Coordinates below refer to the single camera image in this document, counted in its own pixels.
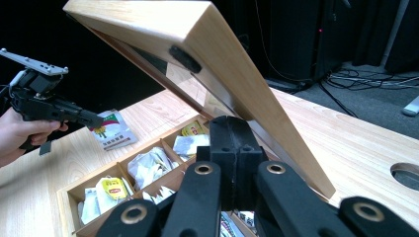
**white device on floor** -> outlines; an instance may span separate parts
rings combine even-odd
[[[415,117],[419,113],[419,96],[403,108],[402,112],[407,116]]]

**wooden lid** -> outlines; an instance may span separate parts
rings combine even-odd
[[[232,113],[246,119],[259,138],[312,188],[326,198],[335,193],[210,1],[70,0],[64,11],[209,118]]]

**table surface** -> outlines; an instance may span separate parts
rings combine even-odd
[[[419,230],[419,192],[390,174],[396,163],[419,166],[419,140],[272,91],[335,186],[330,203],[338,206],[352,196],[372,198]],[[198,115],[169,91],[121,113],[138,138],[135,144],[104,151],[82,128],[54,140],[50,153],[40,157],[35,150],[0,169],[2,236],[61,236],[59,189]]]

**human hand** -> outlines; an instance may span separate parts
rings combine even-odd
[[[67,124],[59,121],[24,121],[22,116],[10,108],[0,118],[0,167],[6,166],[25,154],[19,147],[28,137],[34,146],[42,145],[55,130],[65,131]]]

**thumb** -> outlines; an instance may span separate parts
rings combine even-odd
[[[33,120],[25,121],[21,126],[21,133],[26,135],[37,134],[42,132],[52,132],[59,129],[59,121],[48,121],[48,120]]]

